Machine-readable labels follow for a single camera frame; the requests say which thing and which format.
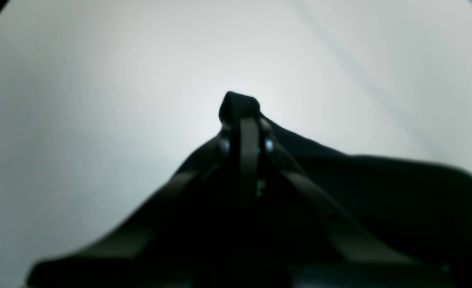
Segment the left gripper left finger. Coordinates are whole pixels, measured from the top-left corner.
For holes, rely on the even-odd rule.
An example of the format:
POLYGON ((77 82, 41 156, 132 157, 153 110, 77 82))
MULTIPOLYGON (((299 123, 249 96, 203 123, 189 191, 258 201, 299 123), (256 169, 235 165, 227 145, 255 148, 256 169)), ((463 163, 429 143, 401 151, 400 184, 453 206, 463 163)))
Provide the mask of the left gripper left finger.
POLYGON ((33 266, 28 288, 142 288, 159 281, 159 265, 208 208, 205 181, 238 157, 240 124, 222 122, 212 140, 196 149, 173 177, 102 238, 61 259, 33 266))

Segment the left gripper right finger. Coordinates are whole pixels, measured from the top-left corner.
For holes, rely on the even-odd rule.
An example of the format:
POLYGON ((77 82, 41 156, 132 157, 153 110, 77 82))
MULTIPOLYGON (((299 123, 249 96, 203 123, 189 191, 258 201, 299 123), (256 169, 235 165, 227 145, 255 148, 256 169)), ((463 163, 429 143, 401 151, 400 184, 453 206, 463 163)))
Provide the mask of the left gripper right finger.
MULTIPOLYGON (((269 160, 274 144, 262 148, 260 131, 250 117, 240 120, 240 208, 249 210, 257 199, 261 159, 269 160)), ((331 247, 343 264, 292 267, 294 288, 418 288, 420 266, 389 249, 356 223, 320 188, 299 173, 279 172, 314 207, 331 247)))

